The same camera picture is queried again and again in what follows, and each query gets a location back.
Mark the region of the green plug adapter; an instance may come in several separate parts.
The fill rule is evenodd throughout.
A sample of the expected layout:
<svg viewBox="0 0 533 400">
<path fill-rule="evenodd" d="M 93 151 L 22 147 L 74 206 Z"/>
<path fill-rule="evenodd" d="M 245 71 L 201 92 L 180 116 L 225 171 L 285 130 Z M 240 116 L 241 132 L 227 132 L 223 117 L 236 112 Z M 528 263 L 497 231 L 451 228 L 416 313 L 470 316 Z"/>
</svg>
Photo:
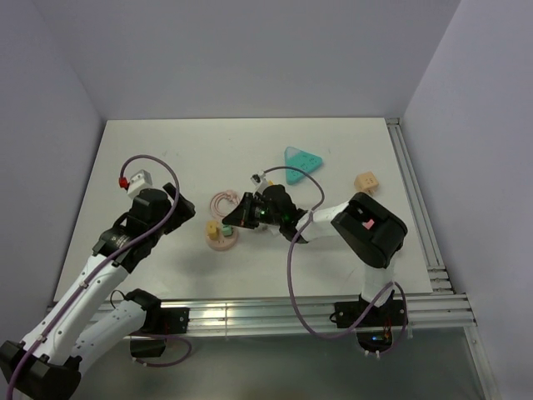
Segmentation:
<svg viewBox="0 0 533 400">
<path fill-rule="evenodd" d="M 224 237 L 230 237 L 233 234 L 232 226 L 221 225 L 221 233 Z"/>
</svg>

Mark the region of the light yellow plug adapter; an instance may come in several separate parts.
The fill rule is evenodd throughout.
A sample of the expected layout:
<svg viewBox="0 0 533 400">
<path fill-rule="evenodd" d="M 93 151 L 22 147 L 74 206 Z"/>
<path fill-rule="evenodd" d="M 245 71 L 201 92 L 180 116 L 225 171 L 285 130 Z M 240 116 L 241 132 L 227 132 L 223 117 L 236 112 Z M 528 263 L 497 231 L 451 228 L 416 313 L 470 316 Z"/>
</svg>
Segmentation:
<svg viewBox="0 0 533 400">
<path fill-rule="evenodd" d="M 206 235 L 212 241 L 216 241 L 218 239 L 218 222 L 216 220 L 211 220 L 207 222 Z"/>
</svg>

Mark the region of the pink round power strip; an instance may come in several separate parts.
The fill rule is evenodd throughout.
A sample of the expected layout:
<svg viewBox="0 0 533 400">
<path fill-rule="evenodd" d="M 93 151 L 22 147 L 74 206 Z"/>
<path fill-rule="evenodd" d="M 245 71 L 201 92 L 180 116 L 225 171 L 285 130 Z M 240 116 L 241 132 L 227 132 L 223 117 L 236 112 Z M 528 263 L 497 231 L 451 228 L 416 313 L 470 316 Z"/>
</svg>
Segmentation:
<svg viewBox="0 0 533 400">
<path fill-rule="evenodd" d="M 230 237 L 224 237 L 221 233 L 221 228 L 218 226 L 218 239 L 216 241 L 210 240 L 205 233 L 205 241 L 207 246 L 218 252 L 223 252 L 231 249 L 238 240 L 238 231 L 233 229 L 233 234 Z"/>
</svg>

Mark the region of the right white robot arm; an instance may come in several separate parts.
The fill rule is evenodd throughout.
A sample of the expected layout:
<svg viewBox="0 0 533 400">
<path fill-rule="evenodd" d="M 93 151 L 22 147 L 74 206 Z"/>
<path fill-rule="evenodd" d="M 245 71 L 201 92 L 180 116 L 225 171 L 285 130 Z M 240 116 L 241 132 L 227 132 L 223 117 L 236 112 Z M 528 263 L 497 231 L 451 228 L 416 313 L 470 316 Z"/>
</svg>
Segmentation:
<svg viewBox="0 0 533 400">
<path fill-rule="evenodd" d="M 365 271 L 360 298 L 362 319 L 377 325 L 390 308 L 394 257 L 408 233 L 405 223 L 371 196 L 358 192 L 335 207 L 312 211 L 299 208 L 282 185 L 246 192 L 237 207 L 222 219 L 233 227 L 277 227 L 290 242 L 303 244 L 340 237 L 362 261 Z"/>
</svg>

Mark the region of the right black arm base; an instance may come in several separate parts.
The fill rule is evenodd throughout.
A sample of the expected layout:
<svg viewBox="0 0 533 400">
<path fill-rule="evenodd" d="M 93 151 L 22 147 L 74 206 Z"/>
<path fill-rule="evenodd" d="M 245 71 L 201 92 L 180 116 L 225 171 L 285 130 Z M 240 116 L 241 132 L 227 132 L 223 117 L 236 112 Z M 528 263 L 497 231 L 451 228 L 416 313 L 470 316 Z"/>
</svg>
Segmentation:
<svg viewBox="0 0 533 400">
<path fill-rule="evenodd" d="M 363 300 L 335 302 L 329 320 L 338 329 L 349 328 L 366 310 Z M 405 336 L 408 326 L 406 303 L 389 299 L 382 307 L 372 307 L 356 327 L 356 339 L 365 354 L 380 356 L 390 352 Z"/>
</svg>

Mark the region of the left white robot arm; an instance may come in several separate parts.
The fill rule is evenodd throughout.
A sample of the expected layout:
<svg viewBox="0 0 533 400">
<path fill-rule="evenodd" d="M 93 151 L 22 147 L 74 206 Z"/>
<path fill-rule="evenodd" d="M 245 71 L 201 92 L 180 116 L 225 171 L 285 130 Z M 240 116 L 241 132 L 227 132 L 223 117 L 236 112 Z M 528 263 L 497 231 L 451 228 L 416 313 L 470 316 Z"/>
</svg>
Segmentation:
<svg viewBox="0 0 533 400">
<path fill-rule="evenodd" d="M 1 346 L 8 390 L 32 399 L 69 399 L 82 375 L 117 342 L 132 333 L 157 333 L 162 302 L 141 289 L 126 294 L 94 325 L 89 321 L 161 237 L 195 214 L 193 203 L 171 183 L 141 190 L 131 208 L 100 235 L 80 275 L 51 312 L 23 339 Z"/>
</svg>

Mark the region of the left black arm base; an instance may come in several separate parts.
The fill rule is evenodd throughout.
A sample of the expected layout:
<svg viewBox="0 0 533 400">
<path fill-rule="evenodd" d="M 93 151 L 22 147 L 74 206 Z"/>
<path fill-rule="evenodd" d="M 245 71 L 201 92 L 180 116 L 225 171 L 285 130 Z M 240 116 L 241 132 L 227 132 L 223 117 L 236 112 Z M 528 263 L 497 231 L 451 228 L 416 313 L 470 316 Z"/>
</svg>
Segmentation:
<svg viewBox="0 0 533 400">
<path fill-rule="evenodd" d="M 182 337 L 187 332 L 189 323 L 189 307 L 165 307 L 155 322 L 135 332 L 130 338 L 129 350 L 136 363 L 152 368 L 163 368 L 182 363 L 192 353 L 192 344 Z M 166 350 L 171 345 L 183 345 L 185 353 L 175 361 L 155 362 L 162 360 Z"/>
</svg>

